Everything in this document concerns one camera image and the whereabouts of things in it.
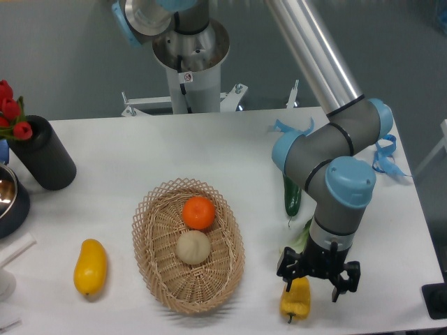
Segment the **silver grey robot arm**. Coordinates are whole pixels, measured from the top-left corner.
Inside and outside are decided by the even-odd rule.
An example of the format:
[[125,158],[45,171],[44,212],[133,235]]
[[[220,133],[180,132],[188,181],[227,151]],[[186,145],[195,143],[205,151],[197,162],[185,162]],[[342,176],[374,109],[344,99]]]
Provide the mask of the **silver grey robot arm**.
[[[285,248],[277,275],[287,284],[327,279],[337,300],[358,288],[360,265],[346,256],[376,182],[356,154],[390,131],[393,114],[381,100],[363,96],[310,1],[268,6],[328,118],[310,134],[284,131],[272,149],[282,174],[316,201],[304,250]],[[152,44],[167,72],[174,113],[221,111],[220,66],[229,37],[207,1],[114,1],[112,13],[128,42]]]

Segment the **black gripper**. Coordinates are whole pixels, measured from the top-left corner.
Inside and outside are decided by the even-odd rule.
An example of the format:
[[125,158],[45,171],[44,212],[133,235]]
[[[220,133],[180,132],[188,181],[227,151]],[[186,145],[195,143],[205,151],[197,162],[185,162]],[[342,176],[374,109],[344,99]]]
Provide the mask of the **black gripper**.
[[295,279],[311,276],[330,280],[334,286],[332,302],[347,292],[356,292],[360,281],[360,263],[346,263],[355,234],[329,232],[314,217],[306,228],[308,236],[303,252],[297,253],[286,246],[277,263],[277,275],[286,283],[286,291],[291,290]]

